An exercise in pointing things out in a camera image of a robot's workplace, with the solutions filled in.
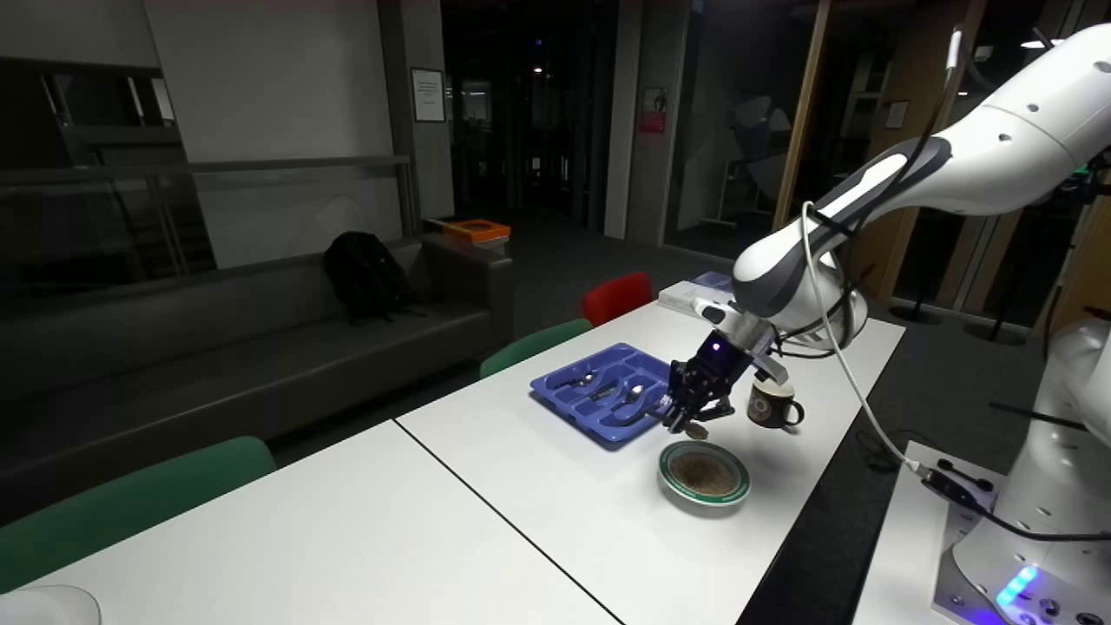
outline light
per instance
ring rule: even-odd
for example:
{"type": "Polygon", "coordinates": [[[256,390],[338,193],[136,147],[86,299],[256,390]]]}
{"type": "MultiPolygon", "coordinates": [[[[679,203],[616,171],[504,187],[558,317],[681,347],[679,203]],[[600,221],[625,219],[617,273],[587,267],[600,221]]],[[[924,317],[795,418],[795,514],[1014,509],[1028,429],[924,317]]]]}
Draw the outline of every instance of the light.
{"type": "Polygon", "coordinates": [[[1021,43],[1021,49],[1025,51],[1041,51],[1045,49],[1045,43],[1041,38],[1028,38],[1028,43],[1021,43]]]}
{"type": "Polygon", "coordinates": [[[959,68],[959,61],[963,61],[963,38],[967,38],[967,34],[963,34],[959,27],[948,34],[946,73],[959,68]]]}
{"type": "Polygon", "coordinates": [[[1037,567],[1025,567],[1010,583],[998,593],[999,606],[1010,606],[1017,593],[1025,593],[1037,579],[1037,567]]]}

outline table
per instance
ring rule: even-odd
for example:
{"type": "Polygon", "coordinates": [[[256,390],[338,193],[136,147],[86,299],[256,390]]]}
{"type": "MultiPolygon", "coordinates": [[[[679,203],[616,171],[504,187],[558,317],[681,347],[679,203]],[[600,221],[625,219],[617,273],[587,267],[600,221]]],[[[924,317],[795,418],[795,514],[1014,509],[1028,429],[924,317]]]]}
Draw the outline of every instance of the table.
{"type": "MultiPolygon", "coordinates": [[[[528,398],[530,380],[617,341],[675,362],[693,358],[705,332],[709,324],[652,302],[399,424],[622,620],[735,620],[858,414],[837,362],[789,362],[811,410],[795,436],[748,418],[709,424],[711,440],[754,476],[754,498],[733,518],[693,518],[659,498],[657,459],[681,440],[664,427],[603,451],[528,398]]],[[[900,326],[873,321],[856,341],[848,362],[866,390],[900,338],[900,326]]]]}
{"type": "Polygon", "coordinates": [[[616,620],[395,424],[46,583],[106,625],[616,620]]]}
{"type": "MultiPolygon", "coordinates": [[[[911,440],[905,454],[934,464],[941,451],[911,440]]],[[[959,461],[967,471],[999,483],[998,471],[959,461]]],[[[856,625],[890,625],[892,613],[922,625],[952,625],[934,606],[938,557],[946,550],[948,499],[930,492],[915,471],[900,471],[890,514],[881,520],[867,579],[858,600],[856,625]]]]}

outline blue plastic tray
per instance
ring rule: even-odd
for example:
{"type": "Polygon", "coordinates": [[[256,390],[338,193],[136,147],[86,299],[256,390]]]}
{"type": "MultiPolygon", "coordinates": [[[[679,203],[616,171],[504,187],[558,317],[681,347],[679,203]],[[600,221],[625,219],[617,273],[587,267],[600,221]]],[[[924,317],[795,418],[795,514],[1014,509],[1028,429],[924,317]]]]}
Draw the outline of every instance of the blue plastic tray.
{"type": "Polygon", "coordinates": [[[705,273],[695,278],[695,285],[720,288],[720,290],[733,295],[733,278],[721,273],[721,272],[705,272],[705,273]]]}
{"type": "Polygon", "coordinates": [[[616,343],[535,380],[530,396],[616,451],[659,419],[657,406],[666,396],[666,365],[629,343],[616,343]]]}

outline chair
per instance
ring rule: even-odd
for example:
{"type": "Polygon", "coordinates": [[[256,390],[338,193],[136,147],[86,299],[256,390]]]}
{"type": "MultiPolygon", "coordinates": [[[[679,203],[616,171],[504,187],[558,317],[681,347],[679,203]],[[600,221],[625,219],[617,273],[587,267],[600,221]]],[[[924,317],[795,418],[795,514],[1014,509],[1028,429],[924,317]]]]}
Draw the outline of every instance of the chair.
{"type": "Polygon", "coordinates": [[[233,436],[117,476],[0,527],[0,593],[132,538],[274,468],[256,436],[233,436]]]}
{"type": "Polygon", "coordinates": [[[629,310],[640,310],[657,299],[652,278],[646,272],[631,272],[622,278],[610,278],[584,295],[584,317],[590,326],[600,326],[616,317],[625,317],[629,310]]]}
{"type": "Polygon", "coordinates": [[[480,380],[490,380],[524,358],[535,358],[563,341],[573,341],[579,332],[587,332],[590,324],[587,321],[566,321],[566,324],[556,324],[556,326],[544,326],[537,332],[528,332],[528,338],[517,338],[515,343],[502,347],[496,353],[490,353],[483,365],[480,365],[480,380]]]}

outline black bag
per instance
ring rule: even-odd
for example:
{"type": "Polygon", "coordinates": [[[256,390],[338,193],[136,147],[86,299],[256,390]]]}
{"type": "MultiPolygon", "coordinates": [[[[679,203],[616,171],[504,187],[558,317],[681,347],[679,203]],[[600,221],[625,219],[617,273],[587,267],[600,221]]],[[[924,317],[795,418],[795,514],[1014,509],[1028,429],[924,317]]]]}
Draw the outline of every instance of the black bag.
{"type": "Polygon", "coordinates": [[[412,302],[402,267],[372,234],[340,234],[323,253],[323,273],[350,317],[389,317],[412,302]]]}

